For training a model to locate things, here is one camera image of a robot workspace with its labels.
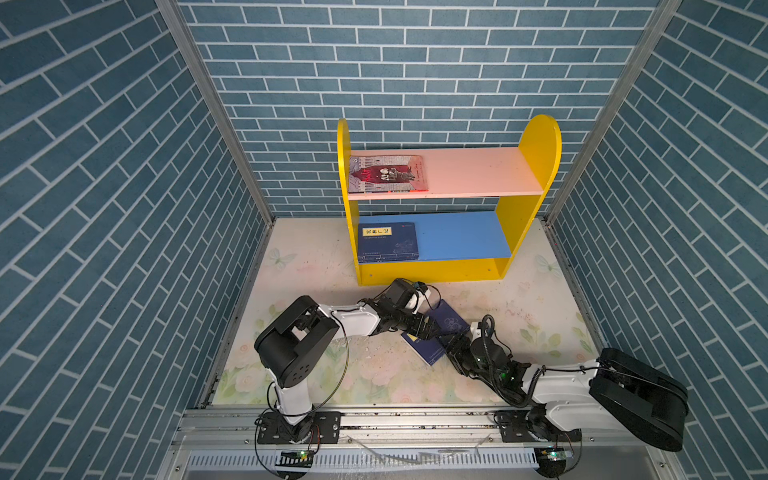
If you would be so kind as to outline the pink red cover book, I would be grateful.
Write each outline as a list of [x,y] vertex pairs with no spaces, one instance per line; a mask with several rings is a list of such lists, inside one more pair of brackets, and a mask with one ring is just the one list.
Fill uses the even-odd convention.
[[424,160],[418,155],[353,156],[348,190],[355,194],[427,191]]

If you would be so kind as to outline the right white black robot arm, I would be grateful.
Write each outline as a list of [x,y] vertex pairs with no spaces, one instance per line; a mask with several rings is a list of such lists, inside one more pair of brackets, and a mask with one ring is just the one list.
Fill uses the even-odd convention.
[[483,334],[444,334],[439,342],[461,375],[526,409],[529,430],[539,438],[583,429],[627,431],[663,451],[683,448],[687,388],[616,348],[581,364],[549,367],[518,362]]

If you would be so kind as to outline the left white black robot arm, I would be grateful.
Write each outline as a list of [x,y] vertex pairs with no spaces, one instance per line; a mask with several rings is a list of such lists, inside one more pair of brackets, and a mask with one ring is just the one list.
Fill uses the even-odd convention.
[[380,294],[354,305],[334,307],[298,297],[254,342],[262,365],[272,376],[277,393],[277,415],[289,427],[298,427],[314,415],[307,377],[333,340],[406,333],[432,340],[440,325],[419,310],[426,298],[420,292],[395,298]]

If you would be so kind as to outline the navy book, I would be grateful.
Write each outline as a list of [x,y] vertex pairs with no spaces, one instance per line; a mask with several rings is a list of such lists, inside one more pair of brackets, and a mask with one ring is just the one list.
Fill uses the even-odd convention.
[[401,338],[427,365],[433,366],[445,356],[444,345],[449,343],[454,335],[467,332],[469,325],[446,300],[441,300],[435,309],[428,311],[428,314],[430,320],[440,327],[438,336],[423,340],[402,333]]
[[362,224],[358,227],[358,262],[388,263],[419,258],[413,222]]

